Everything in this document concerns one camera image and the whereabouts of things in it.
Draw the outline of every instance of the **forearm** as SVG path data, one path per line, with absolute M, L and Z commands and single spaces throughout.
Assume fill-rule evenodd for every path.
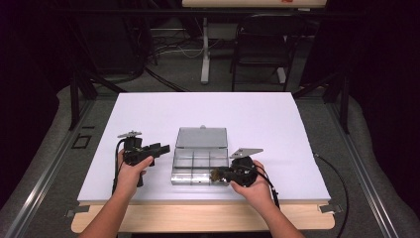
M 273 238 L 303 237 L 287 217 L 274 204 L 256 208 L 262 216 Z
M 114 193 L 79 237 L 115 238 L 126 214 L 129 201 L 130 199 L 126 196 Z

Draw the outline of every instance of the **metal rail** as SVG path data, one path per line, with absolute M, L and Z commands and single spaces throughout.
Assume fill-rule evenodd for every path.
M 67 133 L 64 137 L 63 142 L 58 148 L 58 151 L 55 155 L 55 158 L 44 170 L 31 194 L 28 196 L 25 204 L 23 205 L 21 211 L 16 216 L 12 225 L 9 227 L 8 232 L 6 233 L 6 238 L 9 237 L 24 237 L 26 230 L 28 229 L 29 224 L 31 223 L 32 218 L 43 202 L 44 198 L 49 191 L 49 188 L 53 184 L 53 180 L 58 173 L 61 165 L 63 164 L 63 156 L 66 153 L 71 142 L 77 137 L 77 133 L 80 129 L 80 125 L 83 120 L 88 115 L 88 112 L 93 108 L 94 101 L 87 100 L 80 112 L 80 121 L 76 127 Z
M 363 162 L 361 156 L 358 153 L 358 150 L 356 149 L 353 143 L 352 137 L 350 136 L 350 134 L 346 134 L 340 125 L 339 112 L 337 107 L 335 105 L 332 105 L 331 103 L 327 103 L 326 105 L 328 111 L 330 112 L 333 118 L 334 124 L 337 127 L 337 130 L 339 131 L 341 137 L 346 143 L 347 148 L 349 149 L 351 163 L 354 167 L 355 174 L 359 179 L 362 190 L 365 193 L 367 202 L 369 203 L 371 211 L 373 212 L 373 215 L 376 218 L 377 224 L 379 225 L 379 228 L 382 231 L 383 237 L 398 237 L 398 234 L 392 224 L 392 221 L 389 218 L 389 215 L 382 203 L 382 200 L 379 197 L 379 194 L 376 192 L 376 189 L 374 188 L 370 176 L 368 175 L 365 163 Z

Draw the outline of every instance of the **black cord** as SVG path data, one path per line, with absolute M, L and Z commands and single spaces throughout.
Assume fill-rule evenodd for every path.
M 262 169 L 262 171 L 264 172 L 264 174 L 263 174 L 263 173 L 259 172 L 258 170 L 256 170 L 257 174 L 259 176 L 261 176 L 266 182 L 268 182 L 268 185 L 269 185 L 269 188 L 270 188 L 271 194 L 272 194 L 272 199 L 274 200 L 274 204 L 278 207 L 278 209 L 280 209 L 280 203 L 278 202 L 278 197 L 277 197 L 278 192 L 275 190 L 274 185 L 269 180 L 268 174 L 266 173 L 266 171 L 262 167 L 259 167 L 256 164 L 254 164 L 254 166 Z M 250 171 L 252 171 L 254 169 L 254 168 L 249 168 L 249 167 L 242 166 L 242 165 L 238 165 L 238 167 L 242 167 L 242 168 L 250 170 Z
M 154 73 L 153 71 L 151 71 L 148 67 L 145 67 L 145 71 L 152 77 L 154 77 L 155 79 L 157 79 L 157 81 L 159 81 L 160 83 L 162 83 L 163 85 L 172 88 L 174 91 L 176 92 L 185 92 L 185 91 L 189 91 L 186 88 L 183 88 L 173 82 L 170 82 L 166 79 L 164 79 L 163 77 L 157 75 L 156 73 Z
M 115 188 L 117 187 L 118 174 L 120 173 L 121 166 L 123 166 L 123 163 L 121 163 L 121 165 L 118 165 L 118 152 L 120 151 L 121 143 L 125 141 L 126 141 L 125 139 L 120 140 L 117 144 L 117 148 L 115 149 L 115 173 L 114 173 L 114 183 L 112 184 L 112 194 L 114 194 Z
M 337 176 L 340 178 L 340 181 L 343 185 L 344 193 L 345 193 L 345 196 L 346 196 L 346 211 L 345 211 L 345 215 L 344 215 L 343 224 L 340 228 L 339 234 L 337 235 L 337 237 L 339 238 L 343 235 L 343 231 L 344 231 L 344 228 L 346 226 L 347 219 L 349 217 L 349 209 L 350 209 L 349 192 L 347 190 L 346 183 L 345 183 L 343 177 L 340 175 L 339 171 L 331 163 L 329 163 L 327 160 L 322 158 L 320 155 L 318 155 L 316 153 L 312 153 L 312 154 L 314 155 L 315 158 L 317 158 L 317 159 L 323 161 L 325 164 L 327 164 L 337 174 Z

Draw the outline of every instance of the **black chair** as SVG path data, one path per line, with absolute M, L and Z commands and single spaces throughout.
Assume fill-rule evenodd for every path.
M 231 63 L 232 91 L 235 84 L 272 84 L 272 82 L 237 81 L 237 66 L 279 67 L 285 69 L 286 91 L 291 66 L 306 21 L 296 15 L 255 14 L 244 18 L 237 28 L 234 55 Z

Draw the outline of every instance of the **white tabletop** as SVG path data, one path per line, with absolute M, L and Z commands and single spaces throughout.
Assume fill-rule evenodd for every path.
M 264 164 L 281 203 L 330 200 L 296 104 L 290 93 L 278 92 L 121 93 L 78 200 L 104 203 L 111 196 L 117 136 L 132 130 L 143 133 L 143 146 L 161 143 L 171 148 L 147 168 L 145 185 L 132 203 L 242 200 L 229 186 L 171 184 L 179 128 L 201 125 L 227 128 L 229 154 L 238 148 L 263 149 L 252 158 Z

